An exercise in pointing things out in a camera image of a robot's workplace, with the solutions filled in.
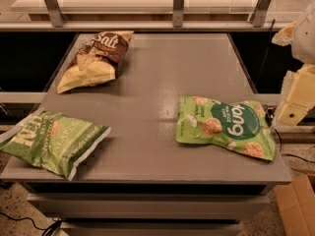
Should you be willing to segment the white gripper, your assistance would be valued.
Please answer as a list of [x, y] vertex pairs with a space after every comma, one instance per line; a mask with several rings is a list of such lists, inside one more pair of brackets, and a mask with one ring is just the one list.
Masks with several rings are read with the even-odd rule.
[[272, 38], [279, 46], [291, 44], [292, 56], [306, 63], [296, 72], [287, 71], [283, 78], [276, 120], [295, 126], [315, 107], [315, 0], [292, 22]]

